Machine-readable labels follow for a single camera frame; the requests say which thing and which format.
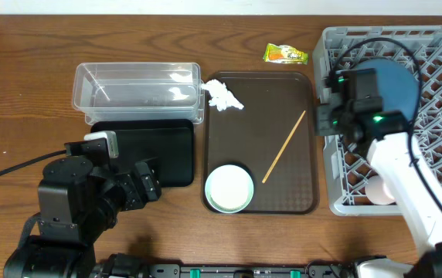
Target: white plastic basket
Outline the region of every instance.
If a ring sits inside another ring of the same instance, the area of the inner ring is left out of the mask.
[[[357,42],[384,36],[396,39],[414,51],[425,81],[415,134],[427,163],[442,185],[442,26],[330,27],[316,45],[314,60],[315,86],[322,103],[330,89],[324,80],[336,59]],[[382,57],[392,59],[413,71],[410,58],[398,46],[374,42],[353,50],[340,65],[347,69],[363,60]],[[396,205],[372,205],[365,195],[368,179],[376,173],[368,163],[348,153],[338,136],[325,138],[324,162],[329,207],[336,215],[399,215]]]

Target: white cloth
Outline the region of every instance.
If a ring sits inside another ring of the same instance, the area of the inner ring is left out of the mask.
[[[209,80],[200,87],[209,91],[211,95],[209,106],[216,106],[218,111],[223,111],[228,107],[236,107],[240,110],[244,108],[243,104],[226,88],[225,83],[221,83],[218,80]]]

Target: white wall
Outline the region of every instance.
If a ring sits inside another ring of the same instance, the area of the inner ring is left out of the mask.
[[[0,14],[442,15],[442,0],[0,0]]]

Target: wooden stick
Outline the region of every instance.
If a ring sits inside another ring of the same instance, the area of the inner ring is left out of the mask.
[[[298,125],[301,122],[301,119],[304,118],[304,113],[301,114],[300,118],[298,118],[297,123],[294,125],[293,129],[291,130],[290,134],[286,138],[286,141],[283,144],[283,147],[281,147],[280,152],[277,154],[276,158],[273,161],[273,164],[269,167],[269,170],[267,170],[266,176],[264,176],[264,179],[262,180],[262,183],[266,183],[267,178],[269,178],[270,173],[273,171],[274,166],[276,166],[277,161],[280,159],[281,154],[283,154],[284,149],[286,148],[286,145],[288,145],[288,142],[290,141],[291,137],[293,136],[293,133],[297,130]]]

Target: snack package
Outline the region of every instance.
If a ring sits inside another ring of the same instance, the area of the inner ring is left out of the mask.
[[[265,62],[303,63],[307,65],[308,54],[291,46],[275,46],[268,43],[263,57]]]

